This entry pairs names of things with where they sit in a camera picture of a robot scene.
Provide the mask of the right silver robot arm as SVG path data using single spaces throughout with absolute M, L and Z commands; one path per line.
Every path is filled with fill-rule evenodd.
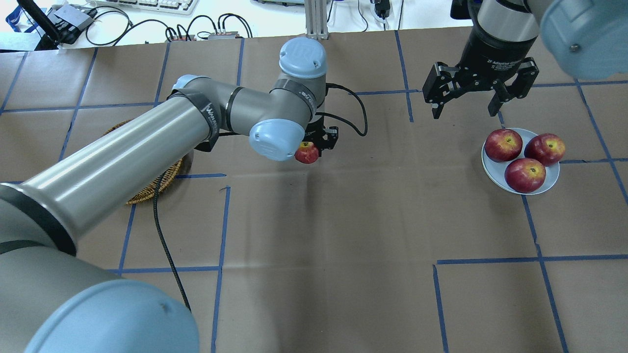
M 434 119 L 469 92 L 494 92 L 491 116 L 525 98 L 540 73 L 528 56 L 538 38 L 572 78 L 627 72 L 625 0 L 453 0 L 449 15 L 473 26 L 457 65 L 435 63 L 422 87 Z

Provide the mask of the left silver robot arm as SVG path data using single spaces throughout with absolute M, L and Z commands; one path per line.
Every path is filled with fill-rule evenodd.
M 220 130 L 258 154 L 294 157 L 325 100 L 327 53 L 297 37 L 259 92 L 183 75 L 165 102 L 20 184 L 1 185 L 3 353 L 197 353 L 191 311 L 159 288 L 76 257 L 77 241 Z

